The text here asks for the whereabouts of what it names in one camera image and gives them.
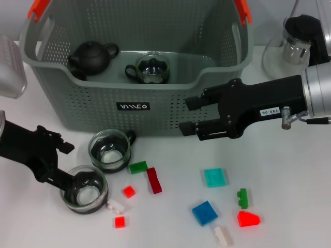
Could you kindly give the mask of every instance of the teapot handle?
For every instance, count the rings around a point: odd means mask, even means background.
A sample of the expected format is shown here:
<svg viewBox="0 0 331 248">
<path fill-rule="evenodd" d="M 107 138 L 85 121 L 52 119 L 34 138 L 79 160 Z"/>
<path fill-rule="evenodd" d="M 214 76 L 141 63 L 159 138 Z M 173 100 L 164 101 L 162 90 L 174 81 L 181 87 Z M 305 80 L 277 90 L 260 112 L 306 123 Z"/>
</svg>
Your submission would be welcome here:
<svg viewBox="0 0 331 248">
<path fill-rule="evenodd" d="M 115 50 L 114 53 L 110 54 L 110 58 L 115 58 L 118 55 L 118 53 L 119 53 L 119 47 L 115 43 L 108 43 L 108 44 L 105 44 L 103 47 L 105 49 L 112 48 L 113 50 Z"/>
</svg>

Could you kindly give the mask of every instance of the teapot spout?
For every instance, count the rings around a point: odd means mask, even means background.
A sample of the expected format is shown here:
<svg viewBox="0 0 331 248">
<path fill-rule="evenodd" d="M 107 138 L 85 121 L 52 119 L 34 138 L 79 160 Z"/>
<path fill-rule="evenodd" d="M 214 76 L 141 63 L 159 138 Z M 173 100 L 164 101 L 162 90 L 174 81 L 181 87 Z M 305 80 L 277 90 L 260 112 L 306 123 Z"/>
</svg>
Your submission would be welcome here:
<svg viewBox="0 0 331 248">
<path fill-rule="evenodd" d="M 77 65 L 79 63 L 79 57 L 78 56 L 72 56 L 70 55 L 68 57 L 68 61 L 69 63 L 71 63 L 72 65 Z"/>
</svg>

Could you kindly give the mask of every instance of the white sticker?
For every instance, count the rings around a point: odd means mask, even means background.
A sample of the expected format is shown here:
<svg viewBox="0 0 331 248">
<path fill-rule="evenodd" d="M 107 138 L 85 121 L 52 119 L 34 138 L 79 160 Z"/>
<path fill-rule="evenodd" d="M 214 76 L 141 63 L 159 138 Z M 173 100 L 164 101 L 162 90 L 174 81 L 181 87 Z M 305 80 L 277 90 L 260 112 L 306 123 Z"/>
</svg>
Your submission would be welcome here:
<svg viewBox="0 0 331 248">
<path fill-rule="evenodd" d="M 280 114 L 279 107 L 273 107 L 273 108 L 268 108 L 266 110 L 260 110 L 261 116 L 267 116 L 267 115 L 277 115 Z"/>
</svg>

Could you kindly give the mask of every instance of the white table surface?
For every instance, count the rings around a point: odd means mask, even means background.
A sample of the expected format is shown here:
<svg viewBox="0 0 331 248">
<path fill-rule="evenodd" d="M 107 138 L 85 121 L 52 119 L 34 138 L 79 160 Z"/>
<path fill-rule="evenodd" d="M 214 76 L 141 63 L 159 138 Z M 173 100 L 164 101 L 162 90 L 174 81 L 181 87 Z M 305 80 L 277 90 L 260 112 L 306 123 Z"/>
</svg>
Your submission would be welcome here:
<svg viewBox="0 0 331 248">
<path fill-rule="evenodd" d="M 267 81 L 261 70 L 263 49 L 254 48 L 253 62 L 242 74 L 244 83 Z M 59 168 L 91 164 L 87 143 L 93 134 L 64 128 L 32 69 L 24 67 L 25 94 L 18 100 L 0 97 L 7 120 L 30 130 L 42 125 L 74 144 L 69 155 L 59 153 Z M 284 131 L 280 119 L 255 123 L 235 140 L 139 137 L 132 162 L 146 160 L 155 167 L 163 192 L 151 193 L 146 173 L 107 175 L 111 197 L 130 208 L 123 229 L 113 227 L 115 215 L 107 208 L 90 215 L 71 212 L 57 188 L 37 182 L 27 167 L 0 158 L 0 247 L 217 248 L 216 225 L 227 228 L 233 248 L 329 247 L 330 138 L 329 126 L 296 122 Z M 227 171 L 226 187 L 203 184 L 202 170 L 215 167 Z M 137 190 L 131 199 L 121 193 L 128 185 Z M 238 226 L 240 188 L 251 192 L 249 211 L 261 216 L 261 225 Z M 201 227 L 191 209 L 205 200 L 219 218 Z"/>
</svg>

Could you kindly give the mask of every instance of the glass cup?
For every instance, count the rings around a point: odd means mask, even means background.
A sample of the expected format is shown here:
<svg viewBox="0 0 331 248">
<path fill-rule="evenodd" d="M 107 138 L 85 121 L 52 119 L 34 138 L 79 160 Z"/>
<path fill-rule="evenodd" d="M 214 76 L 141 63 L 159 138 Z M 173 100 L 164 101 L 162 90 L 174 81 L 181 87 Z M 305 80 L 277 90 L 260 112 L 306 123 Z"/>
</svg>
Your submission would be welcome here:
<svg viewBox="0 0 331 248">
<path fill-rule="evenodd" d="M 127 65 L 125 75 L 141 84 L 165 84 L 170 77 L 170 62 L 158 52 L 148 52 L 136 60 L 136 66 Z"/>
<path fill-rule="evenodd" d="M 78 166 L 68 174 L 73 182 L 66 190 L 60 190 L 62 200 L 75 213 L 90 214 L 98 211 L 108 198 L 108 184 L 104 173 L 90 165 Z"/>
<path fill-rule="evenodd" d="M 94 166 L 105 173 L 116 173 L 124 169 L 131 159 L 131 145 L 136 134 L 126 134 L 107 129 L 94 135 L 88 144 L 88 154 Z"/>
</svg>

